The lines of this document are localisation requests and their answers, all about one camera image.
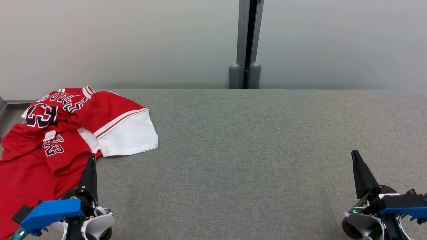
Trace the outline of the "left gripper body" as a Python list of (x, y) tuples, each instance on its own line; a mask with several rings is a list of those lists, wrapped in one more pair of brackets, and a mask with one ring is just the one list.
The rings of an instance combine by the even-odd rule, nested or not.
[(82, 214), (62, 221), (64, 240), (110, 240), (115, 222), (113, 211), (98, 204), (97, 194), (78, 188), (70, 191), (62, 200), (79, 199)]

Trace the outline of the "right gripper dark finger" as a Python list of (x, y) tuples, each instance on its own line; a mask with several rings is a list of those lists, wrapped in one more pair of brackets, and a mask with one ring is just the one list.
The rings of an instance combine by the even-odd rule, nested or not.
[(364, 162), (358, 150), (353, 150), (351, 157), (357, 199), (360, 200), (366, 195), (369, 200), (377, 199), (380, 194), (380, 186), (368, 165)]

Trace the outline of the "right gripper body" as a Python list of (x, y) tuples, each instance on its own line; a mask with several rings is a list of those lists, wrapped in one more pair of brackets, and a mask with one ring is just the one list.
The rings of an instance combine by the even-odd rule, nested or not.
[(381, 213), (380, 200), (398, 196), (394, 189), (377, 185), (369, 190), (357, 190), (358, 202), (347, 212), (342, 221), (344, 233), (354, 240), (410, 240), (401, 224), (402, 213)]

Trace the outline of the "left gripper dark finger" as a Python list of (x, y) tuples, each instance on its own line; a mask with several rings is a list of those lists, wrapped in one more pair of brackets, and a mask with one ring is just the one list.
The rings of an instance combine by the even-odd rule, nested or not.
[(88, 157), (87, 165), (81, 175), (79, 188), (90, 192), (94, 199), (98, 200), (96, 156), (93, 154)]

